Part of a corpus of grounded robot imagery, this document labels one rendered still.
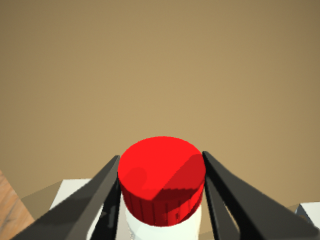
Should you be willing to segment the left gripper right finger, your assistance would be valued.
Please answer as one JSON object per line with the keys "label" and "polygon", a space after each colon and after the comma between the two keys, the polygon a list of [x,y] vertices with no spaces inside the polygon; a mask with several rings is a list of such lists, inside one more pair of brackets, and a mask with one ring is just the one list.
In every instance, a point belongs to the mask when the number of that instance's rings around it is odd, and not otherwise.
{"label": "left gripper right finger", "polygon": [[215,240],[320,240],[318,227],[231,173],[208,151],[202,156]]}

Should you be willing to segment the white bottle with red cap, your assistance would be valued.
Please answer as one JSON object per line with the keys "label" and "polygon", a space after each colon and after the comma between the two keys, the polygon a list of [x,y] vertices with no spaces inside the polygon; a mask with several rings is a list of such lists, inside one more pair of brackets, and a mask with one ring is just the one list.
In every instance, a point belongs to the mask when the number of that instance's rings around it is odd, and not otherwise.
{"label": "white bottle with red cap", "polygon": [[185,140],[158,136],[130,146],[118,176],[131,239],[198,240],[205,172],[201,152]]}

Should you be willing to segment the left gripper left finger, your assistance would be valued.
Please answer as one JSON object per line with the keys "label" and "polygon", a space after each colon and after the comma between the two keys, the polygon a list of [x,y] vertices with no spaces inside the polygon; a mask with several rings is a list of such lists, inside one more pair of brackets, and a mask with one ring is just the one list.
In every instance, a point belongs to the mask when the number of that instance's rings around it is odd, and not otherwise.
{"label": "left gripper left finger", "polygon": [[89,240],[116,240],[122,192],[119,162],[120,155],[114,156],[89,182],[10,240],[87,240],[100,209]]}

